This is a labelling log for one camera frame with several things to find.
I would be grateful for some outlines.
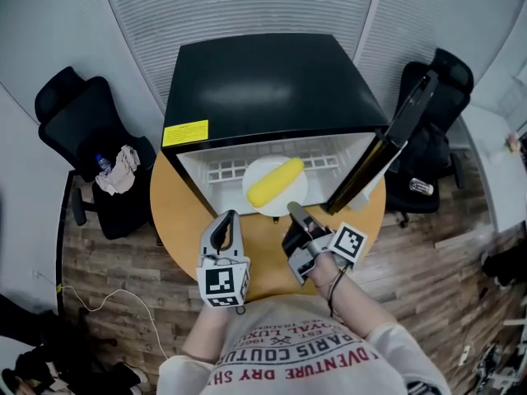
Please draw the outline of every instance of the yellow warning label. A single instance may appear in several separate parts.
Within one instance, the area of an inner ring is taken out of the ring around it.
[[[163,131],[163,145],[204,141],[208,139],[208,120],[169,126]]]

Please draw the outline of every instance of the wooden floor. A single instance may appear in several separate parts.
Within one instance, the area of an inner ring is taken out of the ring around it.
[[[473,382],[473,365],[489,343],[510,346],[519,331],[502,331],[504,318],[520,316],[524,287],[500,291],[479,266],[483,250],[496,253],[524,237],[523,228],[502,235],[484,235],[447,249],[434,249],[435,241],[449,238],[489,222],[478,171],[470,154],[462,156],[466,187],[458,190],[453,178],[441,181],[441,208],[431,215],[410,216],[401,229],[393,214],[385,216],[373,249],[353,271],[354,279],[408,328],[445,374],[454,394],[463,394]],[[81,185],[88,196],[89,187]],[[145,226],[127,239],[108,241],[96,216],[77,227],[68,209],[63,240],[63,284],[74,286],[91,307],[122,288],[139,295],[151,308],[170,356],[178,352],[202,305],[198,287],[163,249]],[[479,301],[484,287],[488,293]],[[80,302],[64,291],[68,318],[77,318]],[[156,382],[164,360],[146,309],[131,295],[117,294],[105,307],[88,316],[91,334],[114,337],[117,347],[100,346],[106,364],[125,360],[145,370]],[[457,362],[463,344],[475,354],[464,367]]]

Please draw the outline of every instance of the round wooden table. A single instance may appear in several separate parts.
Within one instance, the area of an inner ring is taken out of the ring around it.
[[[361,254],[364,257],[379,234],[385,202],[385,181],[382,179],[371,193],[370,202],[360,211],[344,207],[333,216],[320,207],[308,207],[307,211],[334,230],[344,221],[365,233],[368,240]],[[185,272],[196,279],[201,234],[210,225],[212,216],[161,152],[152,172],[150,203],[157,233],[166,250]],[[274,224],[272,218],[255,214],[241,216],[240,223],[245,256],[250,258],[246,301],[270,295],[315,293],[311,281],[300,286],[282,251],[282,236],[291,224],[289,216]]]

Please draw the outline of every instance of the mini fridge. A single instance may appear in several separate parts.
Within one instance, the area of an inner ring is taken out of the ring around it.
[[[241,182],[261,156],[304,161],[304,205],[335,213],[383,174],[436,85],[425,76],[389,123],[332,35],[264,34],[180,48],[162,151],[215,216],[256,213]]]

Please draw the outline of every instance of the water bottle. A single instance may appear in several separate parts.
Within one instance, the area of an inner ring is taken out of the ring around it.
[[[106,160],[106,158],[104,158],[101,154],[96,155],[96,161],[105,175],[108,175],[112,172],[112,164],[110,164],[110,162]]]

